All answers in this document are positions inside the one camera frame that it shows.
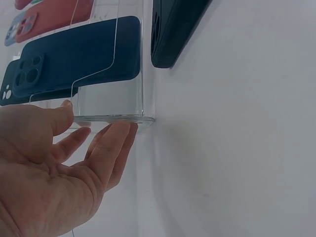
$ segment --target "phone case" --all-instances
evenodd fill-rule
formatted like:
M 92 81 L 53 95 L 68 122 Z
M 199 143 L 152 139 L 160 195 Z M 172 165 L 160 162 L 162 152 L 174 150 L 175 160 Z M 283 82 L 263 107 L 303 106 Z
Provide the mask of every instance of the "phone case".
M 21 12 L 19 15 L 17 15 L 13 19 L 11 26 L 8 30 L 8 33 L 6 34 L 5 39 L 4 39 L 5 46 L 10 46 L 15 43 L 15 36 L 18 31 L 19 25 L 24 18 L 24 15 L 25 15 L 25 12 Z
M 41 1 L 44 1 L 44 0 L 32 0 L 32 1 L 31 1 L 31 4 L 36 4 L 36 3 L 39 3 L 39 2 L 41 2 Z
M 154 0 L 151 58 L 172 67 L 212 0 Z
M 15 8 L 17 10 L 22 10 L 25 8 L 32 0 L 15 0 Z
M 90 18 L 93 0 L 45 0 L 29 8 L 18 28 L 15 40 L 23 42 L 71 23 Z
M 9 63 L 6 68 L 2 86 L 0 89 L 0 105 L 14 105 L 14 104 L 24 104 L 30 101 L 30 97 L 16 97 L 12 93 L 14 75 L 20 60 L 15 60 Z M 77 94 L 78 88 L 73 89 L 73 95 Z M 37 94 L 32 96 L 32 102 L 50 99 L 60 99 L 69 98 L 71 96 L 71 89 L 65 89 L 60 91 L 52 91 L 43 94 Z
M 33 66 L 24 69 L 24 65 L 32 61 Z M 128 16 L 119 18 L 118 23 L 116 19 L 101 21 L 26 44 L 16 71 L 13 92 L 23 97 L 67 89 L 74 81 L 86 76 L 76 82 L 75 87 L 130 80 L 139 71 L 140 22 L 137 17 Z M 21 83 L 19 75 L 26 78 Z

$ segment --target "red phone case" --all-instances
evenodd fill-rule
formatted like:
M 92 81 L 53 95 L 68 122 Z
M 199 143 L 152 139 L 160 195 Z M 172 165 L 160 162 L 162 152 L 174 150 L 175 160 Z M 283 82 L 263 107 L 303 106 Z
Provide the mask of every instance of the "red phone case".
M 15 0 L 15 8 L 22 10 L 25 8 L 32 0 Z
M 90 18 L 92 6 L 93 0 L 42 1 L 26 11 L 15 40 L 23 42 L 70 23 L 86 21 Z

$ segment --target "fingernail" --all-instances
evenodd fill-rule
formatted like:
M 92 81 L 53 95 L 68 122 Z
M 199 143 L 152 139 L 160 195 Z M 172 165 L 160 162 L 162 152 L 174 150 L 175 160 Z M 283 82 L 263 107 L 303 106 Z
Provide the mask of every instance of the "fingernail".
M 60 107 L 73 107 L 73 104 L 69 100 L 65 100 Z

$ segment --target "navy phone case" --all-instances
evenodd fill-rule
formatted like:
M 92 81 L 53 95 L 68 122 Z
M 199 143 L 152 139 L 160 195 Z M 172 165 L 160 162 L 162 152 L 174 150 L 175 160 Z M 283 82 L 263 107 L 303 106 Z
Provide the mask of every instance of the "navy phone case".
M 25 69 L 25 64 L 32 66 Z M 21 54 L 13 92 L 23 97 L 69 89 L 83 77 L 86 78 L 76 82 L 75 87 L 130 80 L 139 71 L 140 22 L 137 17 L 127 16 L 76 27 L 28 43 Z
M 11 23 L 11 26 L 5 36 L 5 39 L 4 39 L 4 45 L 5 46 L 10 46 L 12 44 L 14 44 L 16 41 L 15 41 L 15 35 L 18 31 L 18 28 L 20 26 L 20 23 L 22 21 L 22 19 L 24 18 L 24 15 L 25 15 L 25 12 L 21 12 L 19 15 L 17 15 L 12 23 Z
M 156 68 L 172 67 L 212 0 L 154 0 L 151 56 Z
M 12 86 L 14 81 L 14 75 L 20 60 L 15 60 L 9 63 L 6 68 L 2 86 L 0 89 L 0 105 L 14 105 L 14 104 L 24 104 L 30 101 L 30 97 L 16 97 L 12 93 Z M 74 88 L 73 94 L 77 94 L 78 88 Z M 48 93 L 38 94 L 32 96 L 32 102 L 50 99 L 60 99 L 69 98 L 71 96 L 71 89 L 52 91 Z

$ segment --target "hand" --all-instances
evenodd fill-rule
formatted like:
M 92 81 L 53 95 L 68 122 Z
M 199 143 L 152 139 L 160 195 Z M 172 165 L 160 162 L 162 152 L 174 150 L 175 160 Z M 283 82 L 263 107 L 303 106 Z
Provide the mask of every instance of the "hand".
M 83 161 L 62 165 L 86 140 L 83 127 L 53 145 L 73 123 L 72 104 L 0 108 L 0 235 L 55 237 L 88 221 L 120 181 L 137 124 L 101 130 Z

